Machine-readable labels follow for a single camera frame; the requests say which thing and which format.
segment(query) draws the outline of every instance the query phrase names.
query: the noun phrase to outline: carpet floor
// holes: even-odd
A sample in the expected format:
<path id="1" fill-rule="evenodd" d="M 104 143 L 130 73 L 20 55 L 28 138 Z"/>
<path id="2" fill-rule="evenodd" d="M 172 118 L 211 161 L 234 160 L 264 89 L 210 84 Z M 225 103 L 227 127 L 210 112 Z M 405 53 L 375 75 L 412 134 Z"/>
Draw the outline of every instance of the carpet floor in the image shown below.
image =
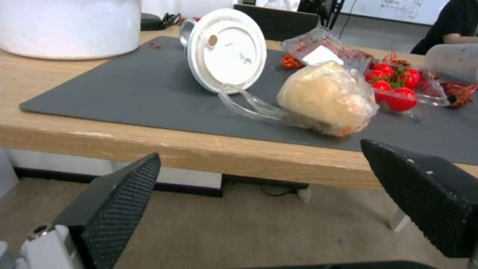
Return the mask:
<path id="1" fill-rule="evenodd" d="M 22 179 L 0 198 L 0 240 L 18 250 L 36 225 L 51 222 L 86 184 Z M 312 186 L 269 197 L 258 186 L 226 186 L 224 198 L 153 192 L 115 268 L 244 268 L 332 262 L 411 260 L 465 268 L 444 257 L 414 225 L 395 233 L 397 209 L 381 191 Z"/>

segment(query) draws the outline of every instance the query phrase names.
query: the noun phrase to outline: gray desk mat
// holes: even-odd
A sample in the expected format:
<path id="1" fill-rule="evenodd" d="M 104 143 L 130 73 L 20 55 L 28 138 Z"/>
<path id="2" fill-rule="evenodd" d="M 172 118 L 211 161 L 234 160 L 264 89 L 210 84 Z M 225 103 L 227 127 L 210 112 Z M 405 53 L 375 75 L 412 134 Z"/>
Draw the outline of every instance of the gray desk mat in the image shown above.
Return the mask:
<path id="1" fill-rule="evenodd" d="M 97 121 L 226 135 L 274 142 L 360 150 L 371 138 L 412 151 L 478 165 L 478 106 L 459 110 L 429 107 L 420 120 L 379 112 L 369 127 L 335 138 L 308 130 L 254 121 L 234 114 L 196 82 L 179 40 L 159 37 L 20 105 L 29 112 Z M 283 52 L 268 51 L 260 79 L 250 92 L 276 104 L 292 73 L 280 66 Z M 245 101 L 234 96 L 241 104 Z"/>

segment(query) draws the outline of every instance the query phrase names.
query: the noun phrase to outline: black shirt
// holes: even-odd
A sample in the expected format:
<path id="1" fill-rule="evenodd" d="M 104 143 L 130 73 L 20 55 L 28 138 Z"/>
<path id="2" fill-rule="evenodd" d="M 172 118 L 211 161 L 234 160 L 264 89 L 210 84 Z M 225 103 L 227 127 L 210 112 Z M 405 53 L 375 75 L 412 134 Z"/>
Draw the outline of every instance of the black shirt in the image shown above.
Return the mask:
<path id="1" fill-rule="evenodd" d="M 474 36 L 477 24 L 478 0 L 450 0 L 412 53 L 425 55 L 434 45 L 443 44 L 443 36 L 447 34 Z"/>

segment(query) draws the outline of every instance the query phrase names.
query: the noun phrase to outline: white cup lid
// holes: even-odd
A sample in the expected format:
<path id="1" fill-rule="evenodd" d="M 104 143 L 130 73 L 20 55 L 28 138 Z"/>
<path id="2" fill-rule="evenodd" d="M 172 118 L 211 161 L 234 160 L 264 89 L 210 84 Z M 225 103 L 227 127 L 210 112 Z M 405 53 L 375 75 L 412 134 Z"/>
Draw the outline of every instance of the white cup lid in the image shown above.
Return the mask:
<path id="1" fill-rule="evenodd" d="M 194 77 L 215 93 L 224 84 L 249 88 L 261 75 L 266 57 L 266 43 L 258 25 L 233 9 L 215 10 L 201 18 L 187 43 Z"/>

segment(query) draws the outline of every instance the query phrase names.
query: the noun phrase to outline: food crumb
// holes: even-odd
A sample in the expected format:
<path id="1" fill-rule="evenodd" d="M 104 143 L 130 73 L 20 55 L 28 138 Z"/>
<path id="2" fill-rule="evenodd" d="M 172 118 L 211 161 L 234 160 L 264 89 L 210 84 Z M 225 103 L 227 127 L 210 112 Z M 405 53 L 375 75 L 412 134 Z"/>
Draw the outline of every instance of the food crumb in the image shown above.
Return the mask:
<path id="1" fill-rule="evenodd" d="M 160 44 L 157 44 L 157 43 L 150 43 L 150 48 L 162 48 L 163 46 L 161 46 Z"/>

